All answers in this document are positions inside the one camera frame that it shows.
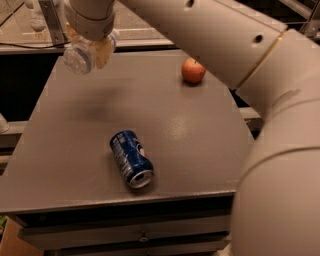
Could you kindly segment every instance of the blue can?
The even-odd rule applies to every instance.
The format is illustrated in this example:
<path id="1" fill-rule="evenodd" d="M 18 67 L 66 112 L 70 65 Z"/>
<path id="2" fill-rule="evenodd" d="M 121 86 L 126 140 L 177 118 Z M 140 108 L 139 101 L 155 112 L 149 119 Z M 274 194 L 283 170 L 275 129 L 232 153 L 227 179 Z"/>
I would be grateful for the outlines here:
<path id="1" fill-rule="evenodd" d="M 152 181 L 153 165 L 133 131 L 121 131 L 114 135 L 110 140 L 110 147 L 121 174 L 130 187 L 142 188 Z"/>

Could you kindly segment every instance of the metal frame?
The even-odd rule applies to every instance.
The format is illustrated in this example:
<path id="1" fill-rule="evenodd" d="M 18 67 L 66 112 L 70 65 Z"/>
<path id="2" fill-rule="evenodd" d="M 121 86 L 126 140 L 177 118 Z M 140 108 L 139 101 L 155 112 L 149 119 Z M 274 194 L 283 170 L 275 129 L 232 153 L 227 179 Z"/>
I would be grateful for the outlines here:
<path id="1" fill-rule="evenodd" d="M 39 4 L 41 7 L 43 16 L 46 19 L 47 26 L 50 31 L 52 43 L 54 45 L 64 44 L 66 41 L 63 36 L 59 17 L 52 0 L 39 0 Z"/>

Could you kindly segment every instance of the robot arm segment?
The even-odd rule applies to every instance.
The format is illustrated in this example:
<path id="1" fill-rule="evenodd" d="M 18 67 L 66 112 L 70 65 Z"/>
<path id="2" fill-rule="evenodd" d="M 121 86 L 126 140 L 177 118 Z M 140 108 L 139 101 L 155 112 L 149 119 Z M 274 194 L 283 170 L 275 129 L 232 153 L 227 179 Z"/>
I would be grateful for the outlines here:
<path id="1" fill-rule="evenodd" d="M 75 31 L 91 41 L 100 41 L 113 29 L 114 0 L 65 0 L 66 18 Z"/>

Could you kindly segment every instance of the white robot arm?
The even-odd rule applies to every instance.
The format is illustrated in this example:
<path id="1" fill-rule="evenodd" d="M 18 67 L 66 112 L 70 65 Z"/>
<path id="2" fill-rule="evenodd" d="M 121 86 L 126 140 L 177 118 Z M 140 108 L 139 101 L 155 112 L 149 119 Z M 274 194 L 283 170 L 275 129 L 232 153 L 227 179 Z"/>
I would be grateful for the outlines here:
<path id="1" fill-rule="evenodd" d="M 113 0 L 65 2 L 79 34 L 99 40 L 111 32 Z M 319 46 L 232 0 L 121 2 L 265 119 L 234 200 L 234 255 L 318 256 Z"/>

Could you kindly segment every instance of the aluminum can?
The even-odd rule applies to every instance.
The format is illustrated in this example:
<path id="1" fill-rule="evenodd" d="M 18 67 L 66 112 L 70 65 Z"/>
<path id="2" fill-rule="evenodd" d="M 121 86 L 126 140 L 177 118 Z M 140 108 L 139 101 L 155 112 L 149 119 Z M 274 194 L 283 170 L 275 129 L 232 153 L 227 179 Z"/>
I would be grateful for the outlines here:
<path id="1" fill-rule="evenodd" d="M 118 132 L 110 140 L 110 147 L 124 180 L 131 188 L 142 188 L 152 181 L 153 165 L 133 131 Z"/>

